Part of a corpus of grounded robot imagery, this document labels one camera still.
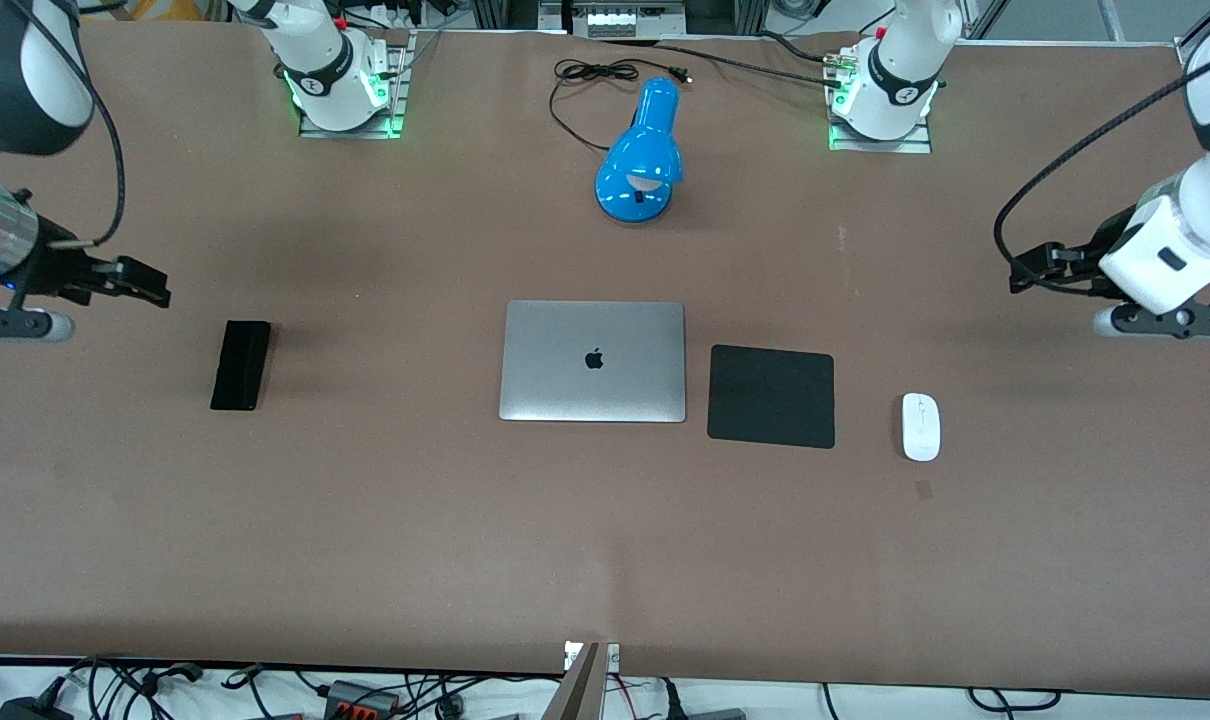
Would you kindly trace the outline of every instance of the blue desk lamp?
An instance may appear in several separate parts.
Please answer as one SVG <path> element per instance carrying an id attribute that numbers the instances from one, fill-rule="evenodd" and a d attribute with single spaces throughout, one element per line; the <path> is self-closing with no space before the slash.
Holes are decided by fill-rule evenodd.
<path id="1" fill-rule="evenodd" d="M 681 91 L 668 77 L 651 77 L 632 127 L 613 143 L 597 173 L 597 202 L 609 217 L 644 223 L 659 217 L 672 202 L 672 186 L 684 177 L 681 149 L 673 140 Z"/>

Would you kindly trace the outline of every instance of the mouse pad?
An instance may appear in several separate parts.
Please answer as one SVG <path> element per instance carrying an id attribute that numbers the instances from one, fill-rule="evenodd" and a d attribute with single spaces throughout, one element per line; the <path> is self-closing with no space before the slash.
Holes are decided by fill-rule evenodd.
<path id="1" fill-rule="evenodd" d="M 835 447 L 832 357 L 761 347 L 711 349 L 707 436 L 771 445 Z"/>

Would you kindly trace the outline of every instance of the table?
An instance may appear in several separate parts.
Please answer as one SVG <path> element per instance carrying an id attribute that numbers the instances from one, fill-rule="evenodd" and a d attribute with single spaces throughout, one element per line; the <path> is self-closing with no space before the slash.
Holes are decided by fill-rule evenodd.
<path id="1" fill-rule="evenodd" d="M 576 38 L 450 33 L 385 143 L 293 137 L 253 28 L 83 46 L 129 168 L 111 250 L 175 300 L 0 345 L 0 651 L 554 672 L 600 638 L 633 675 L 1210 693 L 1210 342 L 1094 336 L 1099 303 L 1007 295 L 990 241 L 1168 47 L 958 47 L 934 154 L 897 156 L 829 151 L 814 88 Z M 645 227 L 546 108 L 555 59 L 628 54 L 696 77 Z M 634 91 L 559 109 L 607 142 Z M 1164 102 L 1009 241 L 1081 242 L 1198 152 Z M 0 182 L 92 236 L 106 137 Z M 686 305 L 686 424 L 500 421 L 518 296 Z M 225 319 L 280 332 L 250 414 L 207 407 Z M 832 355 L 834 450 L 707 438 L 715 342 Z M 943 407 L 933 463 L 895 449 L 908 391 Z"/>

